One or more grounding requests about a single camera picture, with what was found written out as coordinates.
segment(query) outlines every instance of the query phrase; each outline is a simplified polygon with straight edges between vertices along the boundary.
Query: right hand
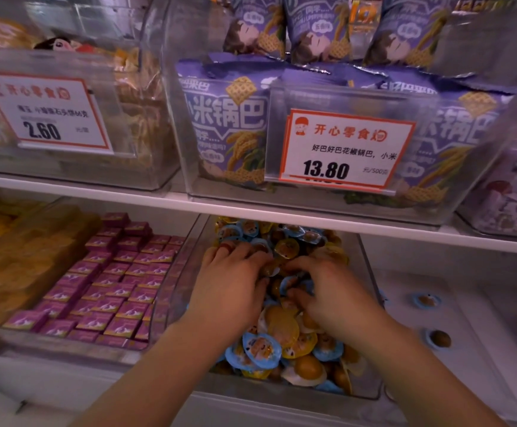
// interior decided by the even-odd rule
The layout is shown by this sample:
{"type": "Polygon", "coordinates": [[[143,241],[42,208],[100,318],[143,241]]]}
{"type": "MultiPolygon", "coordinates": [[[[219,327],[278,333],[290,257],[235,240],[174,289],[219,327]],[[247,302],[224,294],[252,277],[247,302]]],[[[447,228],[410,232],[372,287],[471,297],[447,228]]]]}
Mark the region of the right hand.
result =
{"type": "Polygon", "coordinates": [[[285,269],[309,272],[315,288],[314,297],[296,288],[288,296],[328,334],[360,351],[379,337],[381,326],[393,321],[346,265],[300,256],[285,269]]]}

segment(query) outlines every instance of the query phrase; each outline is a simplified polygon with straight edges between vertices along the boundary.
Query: orange-bordered price label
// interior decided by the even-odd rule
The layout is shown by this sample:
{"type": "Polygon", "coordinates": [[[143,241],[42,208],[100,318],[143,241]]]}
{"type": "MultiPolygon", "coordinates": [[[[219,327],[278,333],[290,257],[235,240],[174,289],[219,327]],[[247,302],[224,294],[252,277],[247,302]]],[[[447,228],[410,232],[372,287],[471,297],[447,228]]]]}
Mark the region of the orange-bordered price label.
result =
{"type": "Polygon", "coordinates": [[[19,147],[114,154],[83,79],[0,73],[0,113],[19,147]]]}
{"type": "Polygon", "coordinates": [[[379,192],[391,181],[415,122],[291,109],[278,179],[379,192]]]}

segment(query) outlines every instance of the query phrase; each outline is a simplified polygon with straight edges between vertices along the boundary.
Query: price label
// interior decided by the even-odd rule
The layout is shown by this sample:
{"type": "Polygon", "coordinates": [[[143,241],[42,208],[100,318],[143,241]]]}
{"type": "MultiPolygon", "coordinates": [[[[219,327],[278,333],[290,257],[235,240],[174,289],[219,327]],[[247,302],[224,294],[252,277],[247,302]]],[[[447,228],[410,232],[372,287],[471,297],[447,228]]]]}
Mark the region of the price label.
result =
{"type": "Polygon", "coordinates": [[[114,154],[83,79],[0,73],[0,112],[19,147],[114,154]]]}
{"type": "Polygon", "coordinates": [[[278,179],[382,192],[414,129],[410,121],[292,109],[278,179]]]}

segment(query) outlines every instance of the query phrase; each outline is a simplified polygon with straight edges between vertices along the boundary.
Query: hand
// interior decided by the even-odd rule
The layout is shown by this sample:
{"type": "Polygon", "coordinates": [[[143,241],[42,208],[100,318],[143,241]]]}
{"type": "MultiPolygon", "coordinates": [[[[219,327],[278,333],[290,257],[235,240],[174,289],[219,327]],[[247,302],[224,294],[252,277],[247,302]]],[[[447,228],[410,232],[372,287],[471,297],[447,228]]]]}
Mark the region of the hand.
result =
{"type": "Polygon", "coordinates": [[[272,260],[264,251],[251,254],[249,243],[226,244],[234,248],[232,253],[221,246],[205,252],[182,318],[218,336],[223,350],[258,320],[268,285],[267,278],[257,283],[259,270],[272,260]]]}
{"type": "Polygon", "coordinates": [[[328,334],[360,351],[379,337],[379,326],[392,321],[346,265],[301,256],[285,268],[309,272],[315,288],[314,297],[301,289],[290,289],[289,297],[328,334]]]}

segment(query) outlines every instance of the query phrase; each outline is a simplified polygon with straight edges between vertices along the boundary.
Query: white shelf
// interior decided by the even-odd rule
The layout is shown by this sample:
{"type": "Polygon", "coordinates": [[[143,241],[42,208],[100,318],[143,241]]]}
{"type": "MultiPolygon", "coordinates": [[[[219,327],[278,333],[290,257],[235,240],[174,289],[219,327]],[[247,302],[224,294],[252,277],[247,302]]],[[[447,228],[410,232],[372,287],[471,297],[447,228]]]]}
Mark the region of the white shelf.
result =
{"type": "Polygon", "coordinates": [[[441,228],[435,228],[235,201],[194,199],[182,192],[183,179],[179,174],[171,182],[170,191],[165,191],[169,189],[163,189],[162,191],[143,192],[11,175],[0,175],[0,188],[83,197],[178,211],[244,217],[246,219],[517,253],[517,241],[480,236],[457,216],[454,216],[449,224],[443,225],[441,228]]]}

